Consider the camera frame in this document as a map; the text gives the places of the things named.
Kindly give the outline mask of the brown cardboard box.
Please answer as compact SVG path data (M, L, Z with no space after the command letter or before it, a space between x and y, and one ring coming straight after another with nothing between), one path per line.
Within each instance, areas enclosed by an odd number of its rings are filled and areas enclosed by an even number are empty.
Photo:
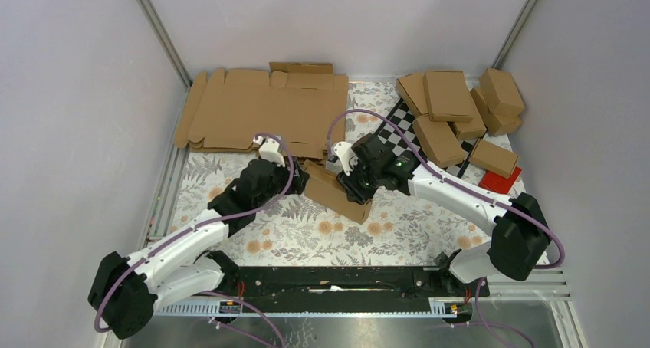
M304 162L303 170L309 175L304 190L306 197L358 224L368 219L372 202L360 205L349 201L334 172L310 160Z

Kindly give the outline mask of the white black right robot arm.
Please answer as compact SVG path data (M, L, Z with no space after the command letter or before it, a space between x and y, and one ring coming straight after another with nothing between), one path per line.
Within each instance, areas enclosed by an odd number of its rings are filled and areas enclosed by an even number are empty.
M502 274L525 281L552 241L538 201L527 193L516 198L472 185L410 150L397 156L375 134L354 144L334 144L343 166L337 181L350 202L365 205L380 188L428 200L478 226L489 241L456 251L443 266L441 289L451 296L472 281Z

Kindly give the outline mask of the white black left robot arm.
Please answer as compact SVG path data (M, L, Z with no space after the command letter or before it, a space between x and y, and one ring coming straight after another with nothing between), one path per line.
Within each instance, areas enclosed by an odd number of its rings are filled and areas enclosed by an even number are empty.
M252 223L283 195L304 192L310 176L292 159L286 166L253 159L193 220L156 244L127 256L112 252L97 269L88 303L94 328L118 338L133 336L153 314L194 294L230 294L239 267L210 247Z

